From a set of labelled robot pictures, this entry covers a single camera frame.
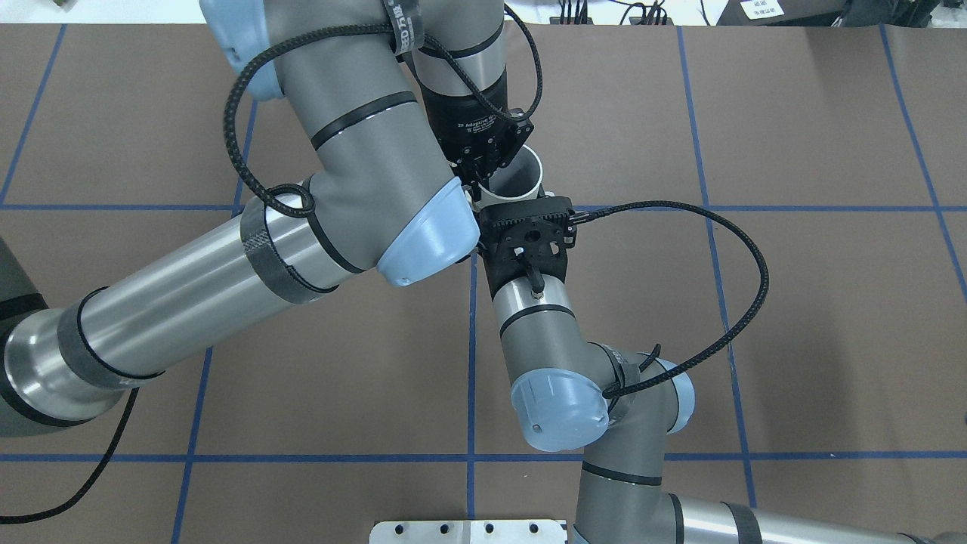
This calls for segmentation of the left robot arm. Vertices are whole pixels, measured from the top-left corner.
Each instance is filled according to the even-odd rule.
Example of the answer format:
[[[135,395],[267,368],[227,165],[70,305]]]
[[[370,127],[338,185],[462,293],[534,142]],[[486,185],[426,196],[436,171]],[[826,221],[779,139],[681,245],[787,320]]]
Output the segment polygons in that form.
[[[203,1],[237,73],[222,114],[253,197],[239,216],[113,286],[51,309],[2,248],[2,436],[82,425],[123,392],[375,268],[407,286],[470,254],[464,187],[518,151],[501,1]],[[239,100],[284,97],[323,164],[266,188]]]

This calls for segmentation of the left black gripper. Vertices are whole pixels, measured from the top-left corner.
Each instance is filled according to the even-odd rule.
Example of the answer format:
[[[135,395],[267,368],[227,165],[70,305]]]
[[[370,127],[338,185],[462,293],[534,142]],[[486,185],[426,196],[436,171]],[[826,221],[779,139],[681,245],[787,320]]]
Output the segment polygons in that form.
[[[440,95],[424,84],[420,90],[440,148],[467,184],[490,185],[497,170],[510,165],[534,131],[529,119],[505,120],[474,95]]]

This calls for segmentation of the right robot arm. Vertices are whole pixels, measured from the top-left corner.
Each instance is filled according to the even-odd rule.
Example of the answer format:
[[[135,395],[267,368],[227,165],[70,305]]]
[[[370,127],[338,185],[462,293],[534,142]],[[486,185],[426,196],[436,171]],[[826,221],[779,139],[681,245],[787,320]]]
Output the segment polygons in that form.
[[[857,529],[663,491],[670,431],[686,425],[694,387],[681,376],[609,407],[609,385],[640,385],[672,364],[638,365],[642,352],[583,338],[565,285],[525,278],[493,293],[511,402],[528,444],[546,452],[582,449],[573,543],[963,543]]]

